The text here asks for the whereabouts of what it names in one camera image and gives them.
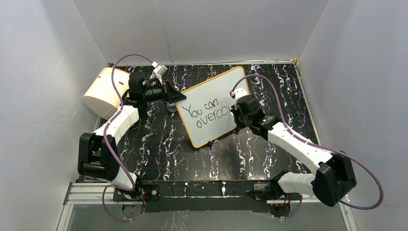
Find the yellow framed whiteboard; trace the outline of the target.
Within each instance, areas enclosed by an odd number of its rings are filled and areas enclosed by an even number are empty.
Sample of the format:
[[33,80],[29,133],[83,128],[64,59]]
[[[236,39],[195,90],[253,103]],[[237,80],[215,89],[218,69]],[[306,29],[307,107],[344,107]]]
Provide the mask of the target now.
[[182,92],[187,99],[176,103],[176,108],[194,148],[236,128],[230,91],[244,76],[244,68],[237,66]]

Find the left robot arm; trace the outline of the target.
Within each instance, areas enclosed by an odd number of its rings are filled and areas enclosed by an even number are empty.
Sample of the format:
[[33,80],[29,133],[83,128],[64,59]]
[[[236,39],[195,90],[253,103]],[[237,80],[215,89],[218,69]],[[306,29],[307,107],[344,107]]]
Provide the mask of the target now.
[[148,78],[143,72],[106,67],[98,74],[83,96],[84,103],[106,122],[79,138],[79,175],[102,180],[125,190],[131,200],[144,193],[138,177],[127,170],[118,157],[117,145],[124,134],[139,120],[139,113],[148,102],[174,104],[187,97],[167,80]]

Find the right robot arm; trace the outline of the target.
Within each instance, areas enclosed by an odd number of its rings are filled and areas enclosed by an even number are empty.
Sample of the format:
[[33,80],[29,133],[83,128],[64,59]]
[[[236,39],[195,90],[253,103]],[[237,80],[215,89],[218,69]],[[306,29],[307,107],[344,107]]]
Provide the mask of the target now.
[[266,115],[255,96],[232,93],[231,113],[236,129],[249,128],[255,135],[273,143],[294,156],[310,173],[283,171],[273,177],[269,185],[252,191],[253,196],[284,199],[290,193],[317,197],[333,207],[356,185],[357,180],[349,159],[300,141],[296,132],[290,132],[274,115]]

